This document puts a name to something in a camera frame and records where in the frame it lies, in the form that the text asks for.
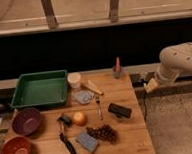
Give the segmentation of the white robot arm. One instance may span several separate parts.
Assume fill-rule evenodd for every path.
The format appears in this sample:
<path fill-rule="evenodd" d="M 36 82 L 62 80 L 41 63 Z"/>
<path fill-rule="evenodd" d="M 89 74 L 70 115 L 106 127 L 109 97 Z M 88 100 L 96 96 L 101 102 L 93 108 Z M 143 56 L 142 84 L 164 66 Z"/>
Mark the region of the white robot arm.
<path fill-rule="evenodd" d="M 173 84 L 181 73 L 192 73 L 192 42 L 165 47 L 159 54 L 159 60 L 161 63 L 155 76 L 144 85 L 147 93 L 161 85 Z"/>

